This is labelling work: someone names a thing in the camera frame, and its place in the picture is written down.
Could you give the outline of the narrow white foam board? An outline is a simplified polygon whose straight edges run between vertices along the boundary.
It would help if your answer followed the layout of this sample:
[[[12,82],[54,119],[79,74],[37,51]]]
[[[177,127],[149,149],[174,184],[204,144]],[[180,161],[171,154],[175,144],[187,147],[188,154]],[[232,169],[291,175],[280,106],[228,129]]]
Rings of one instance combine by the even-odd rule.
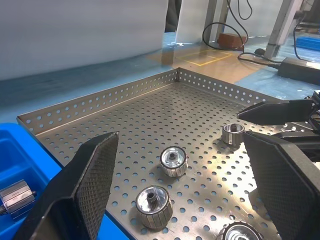
[[[195,44],[202,40],[202,32],[209,0],[182,0],[176,30],[177,44]]]

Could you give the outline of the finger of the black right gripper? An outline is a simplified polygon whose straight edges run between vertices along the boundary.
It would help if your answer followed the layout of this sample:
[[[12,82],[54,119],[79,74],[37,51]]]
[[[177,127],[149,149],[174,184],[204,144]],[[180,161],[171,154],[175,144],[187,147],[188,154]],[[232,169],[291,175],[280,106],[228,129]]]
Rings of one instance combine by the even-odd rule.
[[[285,124],[306,122],[314,110],[311,99],[263,101],[237,114],[237,118],[253,124]]]
[[[320,133],[286,130],[273,135],[297,145],[300,149],[320,149]]]

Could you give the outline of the grey metal table leg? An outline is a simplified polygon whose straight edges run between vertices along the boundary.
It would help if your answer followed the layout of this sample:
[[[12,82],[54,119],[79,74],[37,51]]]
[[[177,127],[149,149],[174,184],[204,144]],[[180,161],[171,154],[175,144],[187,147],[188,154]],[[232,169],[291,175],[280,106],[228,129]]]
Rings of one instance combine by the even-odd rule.
[[[268,59],[278,55],[280,47],[285,43],[297,11],[301,9],[303,0],[282,0],[282,4],[271,32],[264,56]]]

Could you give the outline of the blue plastic crate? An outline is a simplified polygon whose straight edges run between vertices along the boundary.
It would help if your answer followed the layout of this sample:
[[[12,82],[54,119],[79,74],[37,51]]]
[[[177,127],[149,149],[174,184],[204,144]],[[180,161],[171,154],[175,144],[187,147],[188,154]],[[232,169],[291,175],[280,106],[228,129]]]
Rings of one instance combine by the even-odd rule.
[[[320,52],[320,38],[315,37],[298,37],[296,46],[303,49]]]

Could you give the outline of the blue plastic bin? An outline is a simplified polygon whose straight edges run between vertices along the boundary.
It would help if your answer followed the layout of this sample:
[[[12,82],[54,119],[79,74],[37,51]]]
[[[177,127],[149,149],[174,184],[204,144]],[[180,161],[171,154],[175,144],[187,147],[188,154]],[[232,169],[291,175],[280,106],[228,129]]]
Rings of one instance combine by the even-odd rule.
[[[62,168],[19,125],[0,123],[0,190],[25,180],[40,196],[48,182]],[[0,215],[0,240],[12,240],[25,217],[15,221],[9,214]],[[97,240],[126,240],[127,237],[106,215]]]

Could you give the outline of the perforated metal tray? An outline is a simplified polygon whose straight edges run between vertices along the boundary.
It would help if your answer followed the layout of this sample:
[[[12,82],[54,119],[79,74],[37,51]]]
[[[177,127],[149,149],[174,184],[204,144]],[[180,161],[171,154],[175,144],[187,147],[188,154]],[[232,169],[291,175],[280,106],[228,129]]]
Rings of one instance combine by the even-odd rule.
[[[118,132],[119,142],[107,212],[134,240],[215,240],[228,224],[252,225],[263,240],[282,240],[262,201],[249,194],[256,186],[246,148],[232,149],[221,139],[226,124],[273,135],[305,132],[306,122],[260,126],[237,118],[268,95],[183,68],[62,102],[17,117],[61,164],[67,165],[89,139]],[[167,176],[162,151],[182,148],[188,168]],[[136,197],[145,187],[168,190],[172,219],[159,231],[137,218]]]

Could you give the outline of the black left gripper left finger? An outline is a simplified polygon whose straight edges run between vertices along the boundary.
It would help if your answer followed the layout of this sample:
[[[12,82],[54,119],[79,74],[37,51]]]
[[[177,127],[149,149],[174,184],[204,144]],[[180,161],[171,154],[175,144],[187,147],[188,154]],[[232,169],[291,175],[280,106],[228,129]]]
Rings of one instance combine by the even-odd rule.
[[[108,204],[119,133],[83,143],[48,183],[14,240],[96,240]]]

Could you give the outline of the grey metal post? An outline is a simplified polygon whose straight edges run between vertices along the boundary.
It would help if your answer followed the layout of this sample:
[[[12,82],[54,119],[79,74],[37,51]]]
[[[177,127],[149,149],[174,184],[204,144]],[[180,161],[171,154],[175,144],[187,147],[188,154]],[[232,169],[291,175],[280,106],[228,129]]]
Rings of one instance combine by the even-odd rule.
[[[228,12],[226,0],[208,0],[207,13],[204,26],[207,27],[211,23],[225,23]],[[204,33],[205,40],[215,42],[218,40],[220,33],[223,32],[222,24],[213,24]]]

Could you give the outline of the red-brown block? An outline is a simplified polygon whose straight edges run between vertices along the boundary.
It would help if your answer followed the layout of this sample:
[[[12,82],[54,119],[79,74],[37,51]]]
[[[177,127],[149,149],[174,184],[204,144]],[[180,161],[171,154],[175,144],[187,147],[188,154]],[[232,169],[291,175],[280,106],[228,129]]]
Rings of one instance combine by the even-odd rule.
[[[247,40],[246,36],[238,36],[232,33],[220,33],[217,43],[225,49],[242,49],[243,43]]]

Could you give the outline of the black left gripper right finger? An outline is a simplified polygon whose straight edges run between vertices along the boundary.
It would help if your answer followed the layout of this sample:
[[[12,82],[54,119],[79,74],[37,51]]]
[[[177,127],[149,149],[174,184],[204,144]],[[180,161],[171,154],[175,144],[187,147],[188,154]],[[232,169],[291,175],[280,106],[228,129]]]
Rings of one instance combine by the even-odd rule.
[[[320,169],[294,143],[247,131],[258,193],[282,240],[320,240]]]

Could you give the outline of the large white foam board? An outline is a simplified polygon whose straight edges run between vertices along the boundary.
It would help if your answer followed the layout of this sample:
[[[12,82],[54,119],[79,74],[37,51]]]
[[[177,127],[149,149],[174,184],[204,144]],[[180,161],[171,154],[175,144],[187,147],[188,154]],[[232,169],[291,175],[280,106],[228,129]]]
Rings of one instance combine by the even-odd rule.
[[[168,0],[0,0],[0,81],[162,47]]]

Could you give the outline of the black power adapter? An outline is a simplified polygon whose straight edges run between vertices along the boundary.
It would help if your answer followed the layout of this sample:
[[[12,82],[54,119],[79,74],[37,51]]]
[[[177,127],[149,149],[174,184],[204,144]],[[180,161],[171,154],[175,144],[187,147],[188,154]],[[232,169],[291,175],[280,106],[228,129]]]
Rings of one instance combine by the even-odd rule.
[[[277,74],[320,86],[320,63],[286,57],[279,65]]]

